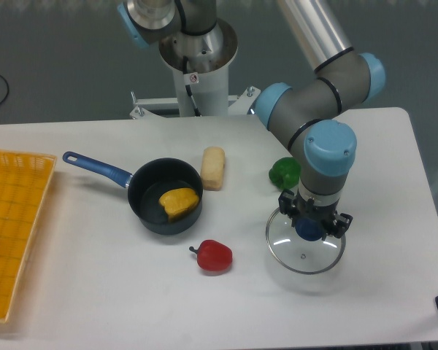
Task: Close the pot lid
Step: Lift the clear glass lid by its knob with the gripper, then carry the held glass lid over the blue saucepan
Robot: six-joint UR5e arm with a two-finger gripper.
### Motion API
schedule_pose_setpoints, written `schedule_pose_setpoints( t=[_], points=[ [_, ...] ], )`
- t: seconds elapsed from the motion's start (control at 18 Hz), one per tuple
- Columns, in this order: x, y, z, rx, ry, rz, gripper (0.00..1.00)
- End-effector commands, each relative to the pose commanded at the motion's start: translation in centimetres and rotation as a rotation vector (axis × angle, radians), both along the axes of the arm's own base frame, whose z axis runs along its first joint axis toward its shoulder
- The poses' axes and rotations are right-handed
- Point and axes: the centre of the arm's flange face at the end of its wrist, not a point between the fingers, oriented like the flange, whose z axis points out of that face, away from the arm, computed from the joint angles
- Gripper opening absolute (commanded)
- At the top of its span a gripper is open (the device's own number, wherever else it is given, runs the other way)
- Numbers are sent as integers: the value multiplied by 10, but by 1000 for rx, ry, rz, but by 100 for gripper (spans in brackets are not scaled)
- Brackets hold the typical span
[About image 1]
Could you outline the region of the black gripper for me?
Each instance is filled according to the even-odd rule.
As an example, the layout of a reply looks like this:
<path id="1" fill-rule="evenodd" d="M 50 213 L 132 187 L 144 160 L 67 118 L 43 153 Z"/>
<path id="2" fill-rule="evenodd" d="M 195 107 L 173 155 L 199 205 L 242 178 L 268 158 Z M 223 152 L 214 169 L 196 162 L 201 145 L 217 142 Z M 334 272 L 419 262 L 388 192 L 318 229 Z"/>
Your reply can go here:
<path id="1" fill-rule="evenodd" d="M 349 230 L 353 217 L 337 213 L 338 204 L 339 201 L 335 201 L 331 205 L 320 206 L 311 198 L 306 201 L 300 194 L 295 195 L 288 189 L 284 189 L 278 198 L 280 213 L 291 219 L 293 227 L 303 219 L 310 219 L 323 229 L 325 237 L 341 239 Z"/>

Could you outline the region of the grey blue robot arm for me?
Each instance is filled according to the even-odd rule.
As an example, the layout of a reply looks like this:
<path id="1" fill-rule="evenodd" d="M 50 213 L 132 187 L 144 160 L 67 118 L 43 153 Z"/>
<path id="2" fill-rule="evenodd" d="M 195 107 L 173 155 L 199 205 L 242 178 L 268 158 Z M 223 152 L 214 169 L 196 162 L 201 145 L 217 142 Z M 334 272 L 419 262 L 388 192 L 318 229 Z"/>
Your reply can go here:
<path id="1" fill-rule="evenodd" d="M 353 49 L 325 1 L 280 1 L 279 7 L 316 78 L 300 90 L 270 85 L 250 107 L 301 166 L 297 192 L 280 196 L 281 212 L 302 238 L 342 238 L 352 218 L 337 204 L 356 137 L 336 117 L 377 95 L 385 69 L 372 54 Z M 173 73 L 181 116 L 231 111 L 228 65 L 238 41 L 214 1 L 123 1 L 118 13 L 138 47 L 158 45 Z"/>

